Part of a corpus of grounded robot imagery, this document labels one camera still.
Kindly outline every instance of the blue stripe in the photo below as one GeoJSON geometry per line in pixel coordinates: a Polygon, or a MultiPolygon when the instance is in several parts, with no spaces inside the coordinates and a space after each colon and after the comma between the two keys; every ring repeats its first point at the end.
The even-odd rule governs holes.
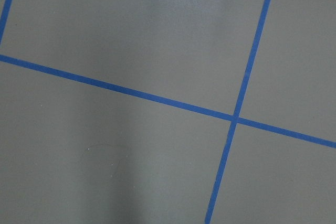
{"type": "Polygon", "coordinates": [[[225,113],[222,113],[222,112],[206,109],[206,108],[203,108],[203,107],[191,105],[191,104],[184,103],[184,102],[175,101],[175,100],[172,100],[172,99],[168,99],[168,98],[165,98],[165,97],[160,97],[158,95],[149,94],[149,93],[145,93],[145,92],[134,90],[134,89],[125,88],[125,87],[122,87],[122,86],[107,83],[107,82],[104,82],[104,81],[91,79],[91,78],[88,78],[88,77],[80,76],[80,75],[74,74],[74,73],[65,72],[65,71],[62,71],[62,70],[55,69],[55,68],[45,67],[45,66],[35,64],[35,63],[29,62],[29,61],[19,60],[19,59],[15,59],[15,58],[4,56],[4,55],[0,55],[0,61],[10,63],[10,64],[13,64],[13,65],[17,65],[17,66],[20,66],[20,67],[24,67],[24,68],[29,68],[29,69],[36,70],[36,71],[39,71],[39,72],[48,73],[48,74],[51,74],[51,75],[54,75],[54,76],[59,76],[59,77],[65,78],[65,79],[86,83],[86,84],[96,86],[96,87],[100,87],[100,88],[103,88],[103,89],[108,89],[108,90],[116,91],[116,92],[119,92],[119,93],[132,95],[134,97],[139,97],[139,98],[143,98],[143,99],[146,99],[146,100],[166,104],[166,105],[177,107],[177,108],[180,108],[180,109],[193,111],[193,112],[196,112],[196,113],[199,113],[199,114],[209,115],[209,116],[212,116],[214,118],[219,118],[219,119],[228,120],[228,121],[231,121],[232,118],[233,118],[232,115],[225,114],[225,113]]]}
{"type": "Polygon", "coordinates": [[[2,37],[5,31],[6,22],[7,22],[7,18],[8,18],[11,5],[12,5],[12,0],[5,0],[4,8],[2,9],[1,18],[0,18],[0,44],[1,44],[2,37]]]}
{"type": "Polygon", "coordinates": [[[234,119],[231,121],[228,136],[227,136],[227,139],[226,139],[226,144],[225,144],[225,147],[224,147],[224,150],[223,150],[223,153],[222,153],[222,157],[220,159],[220,163],[219,163],[219,167],[218,167],[213,191],[212,191],[212,194],[211,194],[211,197],[210,197],[208,209],[207,209],[206,216],[205,216],[205,219],[204,219],[204,222],[206,224],[210,223],[211,217],[212,217],[212,214],[213,214],[213,211],[214,211],[214,208],[215,208],[219,187],[221,186],[220,184],[221,184],[221,181],[222,181],[222,178],[223,178],[223,174],[224,174],[224,171],[225,171],[225,167],[226,167],[227,159],[228,159],[228,156],[229,156],[231,144],[232,144],[233,137],[234,137],[234,134],[235,134],[235,130],[236,130],[236,126],[237,126],[237,120],[239,118],[239,114],[240,114],[241,108],[243,106],[243,101],[244,101],[248,81],[249,81],[249,78],[251,76],[251,71],[252,71],[254,60],[256,58],[256,54],[257,54],[257,50],[258,50],[258,46],[259,46],[259,42],[260,42],[260,38],[261,38],[261,33],[263,32],[262,30],[264,28],[266,15],[267,15],[267,11],[268,11],[270,1],[271,0],[264,0],[264,4],[263,4],[262,9],[261,9],[261,14],[260,14],[257,30],[256,30],[256,33],[255,33],[255,37],[254,37],[252,48],[251,48],[251,51],[250,51],[250,55],[249,55],[249,58],[248,58],[248,61],[247,61],[242,85],[240,86],[240,91],[239,91],[239,95],[238,95],[238,98],[237,98],[237,103],[236,103],[235,110],[234,110],[234,113],[233,113],[234,119]]]}
{"type": "Polygon", "coordinates": [[[238,123],[243,124],[243,125],[247,125],[247,126],[251,126],[251,127],[254,127],[254,128],[257,128],[257,129],[261,129],[261,130],[274,132],[274,133],[277,133],[277,134],[280,134],[280,135],[290,136],[290,137],[294,137],[294,138],[297,138],[297,139],[305,140],[307,142],[320,144],[320,145],[324,145],[324,146],[331,147],[331,148],[336,148],[336,143],[335,142],[332,142],[332,141],[329,141],[329,140],[324,140],[322,138],[318,138],[318,137],[314,137],[314,136],[305,135],[305,134],[295,132],[295,131],[282,129],[282,128],[275,127],[275,126],[272,126],[272,125],[268,125],[268,124],[265,124],[265,123],[259,123],[259,122],[255,122],[255,121],[245,119],[245,118],[239,118],[238,123]]]}

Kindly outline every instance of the blue tape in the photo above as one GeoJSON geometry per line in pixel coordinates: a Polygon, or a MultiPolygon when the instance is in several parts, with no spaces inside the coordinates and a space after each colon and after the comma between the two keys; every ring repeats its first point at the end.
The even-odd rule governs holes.
{"type": "Polygon", "coordinates": [[[239,118],[238,123],[246,125],[246,126],[250,126],[253,128],[261,129],[261,130],[270,131],[270,132],[277,133],[280,135],[294,137],[294,138],[301,139],[307,142],[320,144],[320,145],[324,145],[324,146],[331,147],[331,148],[336,148],[335,142],[324,140],[324,139],[314,137],[314,136],[305,135],[305,134],[295,132],[295,131],[282,129],[282,128],[268,125],[265,123],[259,123],[259,122],[255,122],[255,121],[245,119],[245,118],[239,118]]]}
{"type": "Polygon", "coordinates": [[[7,18],[9,14],[9,10],[12,5],[12,0],[5,0],[4,3],[4,8],[2,9],[1,17],[0,17],[0,44],[2,41],[2,37],[5,31],[6,23],[7,23],[7,18]]]}
{"type": "Polygon", "coordinates": [[[234,119],[231,121],[228,136],[227,136],[227,139],[226,139],[226,144],[224,146],[222,157],[220,159],[220,163],[219,163],[219,167],[218,167],[213,191],[211,193],[208,209],[207,209],[207,212],[206,212],[206,215],[205,215],[204,222],[206,224],[210,223],[211,217],[212,217],[212,214],[213,214],[213,211],[214,211],[214,208],[215,208],[219,187],[221,186],[220,184],[221,184],[221,181],[222,181],[222,178],[223,178],[223,174],[224,174],[224,171],[225,171],[225,167],[226,167],[227,159],[228,159],[228,156],[229,156],[231,144],[232,144],[233,137],[234,137],[234,134],[235,134],[235,130],[236,130],[236,126],[237,126],[237,120],[239,118],[239,114],[240,114],[241,108],[243,106],[243,101],[244,101],[244,97],[245,97],[245,94],[246,94],[248,81],[249,81],[250,76],[251,76],[253,63],[254,63],[254,60],[256,58],[256,54],[257,54],[257,50],[258,50],[258,46],[259,46],[259,42],[260,42],[260,38],[261,38],[261,33],[263,32],[262,30],[264,28],[264,24],[265,24],[267,11],[268,11],[268,7],[269,7],[270,2],[271,2],[271,0],[264,0],[264,4],[262,5],[257,30],[256,30],[256,33],[255,33],[255,36],[254,36],[252,48],[251,48],[250,55],[249,55],[247,65],[246,65],[246,69],[245,69],[245,74],[244,74],[244,77],[243,77],[242,85],[240,86],[240,91],[239,91],[239,95],[238,95],[238,98],[237,98],[237,103],[236,103],[235,110],[234,110],[234,113],[233,113],[234,119]]]}
{"type": "Polygon", "coordinates": [[[168,99],[168,98],[165,98],[165,97],[160,97],[158,95],[149,94],[149,93],[145,93],[145,92],[134,90],[134,89],[125,88],[125,87],[122,87],[122,86],[107,83],[107,82],[104,82],[104,81],[91,79],[91,78],[88,78],[88,77],[80,76],[80,75],[74,74],[74,73],[65,72],[65,71],[62,71],[62,70],[55,69],[55,68],[45,67],[45,66],[42,66],[42,65],[39,65],[39,64],[35,64],[35,63],[29,62],[29,61],[15,59],[15,58],[12,58],[12,57],[9,57],[9,56],[0,55],[0,61],[10,63],[10,64],[13,64],[13,65],[17,65],[17,66],[20,66],[20,67],[24,67],[24,68],[29,68],[29,69],[36,70],[36,71],[39,71],[39,72],[48,73],[48,74],[51,74],[51,75],[54,75],[54,76],[59,76],[59,77],[65,78],[65,79],[86,83],[86,84],[96,86],[96,87],[100,87],[100,88],[103,88],[103,89],[108,89],[108,90],[116,91],[116,92],[119,92],[119,93],[132,95],[134,97],[139,97],[139,98],[143,98],[143,99],[146,99],[146,100],[166,104],[166,105],[177,107],[177,108],[180,108],[180,109],[183,109],[183,110],[189,110],[189,111],[193,111],[193,112],[196,112],[196,113],[199,113],[199,114],[209,115],[209,116],[212,116],[214,118],[219,118],[219,119],[228,120],[228,121],[231,121],[232,118],[233,118],[232,115],[225,114],[225,113],[222,113],[222,112],[206,109],[206,108],[203,108],[203,107],[191,105],[191,104],[184,103],[184,102],[175,101],[175,100],[172,100],[172,99],[168,99]]]}

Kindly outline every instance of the gray floor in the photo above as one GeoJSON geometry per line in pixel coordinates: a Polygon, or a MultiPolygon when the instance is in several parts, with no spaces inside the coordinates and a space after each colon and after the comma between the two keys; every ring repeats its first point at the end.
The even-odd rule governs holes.
{"type": "MultiPolygon", "coordinates": [[[[263,1],[13,0],[0,54],[233,114],[263,1]]],[[[241,117],[336,142],[335,11],[271,1],[241,117]]],[[[204,223],[230,121],[0,77],[1,223],[204,223]]],[[[335,185],[335,148],[239,124],[211,223],[334,223],[335,185]]]]}

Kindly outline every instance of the floor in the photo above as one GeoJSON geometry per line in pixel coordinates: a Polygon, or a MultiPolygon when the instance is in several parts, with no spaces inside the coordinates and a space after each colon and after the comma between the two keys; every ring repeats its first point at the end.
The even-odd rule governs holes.
{"type": "Polygon", "coordinates": [[[335,223],[335,0],[0,6],[1,223],[335,223]]]}

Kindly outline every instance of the blue line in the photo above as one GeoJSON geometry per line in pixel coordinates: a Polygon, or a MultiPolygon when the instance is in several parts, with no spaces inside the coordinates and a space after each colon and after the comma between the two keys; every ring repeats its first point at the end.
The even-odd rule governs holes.
{"type": "Polygon", "coordinates": [[[257,128],[257,129],[261,129],[261,130],[274,132],[274,133],[277,133],[277,134],[280,134],[280,135],[294,137],[294,138],[301,139],[301,140],[304,140],[304,141],[307,141],[307,142],[320,144],[320,145],[324,145],[324,146],[331,147],[331,148],[336,148],[336,143],[335,142],[325,140],[325,139],[322,139],[322,138],[318,138],[318,137],[314,137],[314,136],[305,135],[305,134],[295,132],[295,131],[282,129],[282,128],[275,127],[275,126],[272,126],[272,125],[268,125],[268,124],[265,124],[265,123],[259,123],[259,122],[255,122],[255,121],[245,119],[245,118],[239,118],[238,123],[246,125],[246,126],[251,126],[251,127],[254,127],[254,128],[257,128]]]}
{"type": "Polygon", "coordinates": [[[125,88],[125,87],[122,87],[122,86],[107,83],[107,82],[104,82],[104,81],[91,79],[91,78],[88,78],[88,77],[80,76],[80,75],[74,74],[74,73],[65,72],[65,71],[62,71],[62,70],[55,69],[55,68],[45,67],[45,66],[42,66],[42,65],[39,65],[39,64],[35,64],[35,63],[29,62],[29,61],[15,59],[15,58],[12,58],[12,57],[9,57],[9,56],[0,55],[0,61],[10,63],[10,64],[13,64],[13,65],[17,65],[17,66],[20,66],[20,67],[24,67],[24,68],[36,70],[36,71],[39,71],[39,72],[48,73],[48,74],[51,74],[51,75],[54,75],[54,76],[59,76],[59,77],[65,78],[65,79],[86,83],[86,84],[96,86],[96,87],[100,87],[100,88],[103,88],[103,89],[108,89],[108,90],[116,91],[116,92],[119,92],[119,93],[132,95],[134,97],[139,97],[139,98],[143,98],[143,99],[146,99],[146,100],[166,104],[166,105],[177,107],[177,108],[180,108],[180,109],[193,111],[193,112],[196,112],[196,113],[199,113],[199,114],[209,115],[209,116],[212,116],[214,118],[219,118],[219,119],[228,120],[228,121],[231,121],[232,118],[233,118],[232,115],[225,114],[225,113],[222,113],[222,112],[206,109],[206,108],[203,108],[203,107],[191,105],[191,104],[184,103],[184,102],[175,101],[175,100],[172,100],[172,99],[168,99],[168,98],[165,98],[165,97],[160,97],[158,95],[149,94],[149,93],[145,93],[145,92],[134,90],[134,89],[125,88]]]}
{"type": "Polygon", "coordinates": [[[250,55],[249,55],[249,58],[248,58],[248,61],[247,61],[247,66],[246,66],[246,69],[245,69],[245,74],[244,74],[244,77],[243,77],[242,85],[240,86],[240,91],[239,91],[239,95],[238,95],[238,98],[237,98],[237,103],[236,103],[235,110],[234,110],[234,113],[233,113],[234,118],[231,121],[229,132],[227,134],[226,144],[224,146],[222,157],[220,159],[216,179],[215,179],[215,182],[214,182],[213,191],[212,191],[212,194],[211,194],[211,197],[210,197],[208,209],[207,209],[206,216],[205,216],[205,219],[204,219],[205,224],[210,223],[211,217],[212,217],[212,214],[213,214],[213,211],[214,211],[214,208],[215,208],[219,187],[221,186],[220,184],[221,184],[221,181],[222,181],[222,178],[223,178],[223,174],[224,174],[224,171],[225,171],[225,167],[226,167],[227,159],[228,159],[228,156],[229,156],[231,144],[232,144],[233,137],[234,137],[234,134],[235,134],[235,130],[236,130],[236,126],[237,126],[237,120],[239,118],[239,114],[240,114],[241,108],[243,106],[243,101],[244,101],[248,81],[249,81],[249,78],[251,76],[251,71],[252,71],[254,60],[256,58],[256,54],[257,54],[257,50],[258,50],[258,46],[259,46],[259,42],[260,42],[260,38],[261,38],[261,33],[263,32],[262,30],[264,28],[266,15],[267,15],[267,11],[268,11],[270,1],[271,0],[264,0],[264,4],[263,4],[262,9],[261,9],[261,14],[260,14],[257,30],[256,30],[256,33],[255,33],[255,37],[254,37],[252,48],[251,48],[251,51],[250,51],[250,55]]]}
{"type": "Polygon", "coordinates": [[[11,5],[12,5],[12,0],[5,0],[4,8],[2,9],[2,13],[0,17],[0,44],[1,44],[2,37],[5,31],[6,22],[7,22],[7,18],[8,18],[11,5]]]}

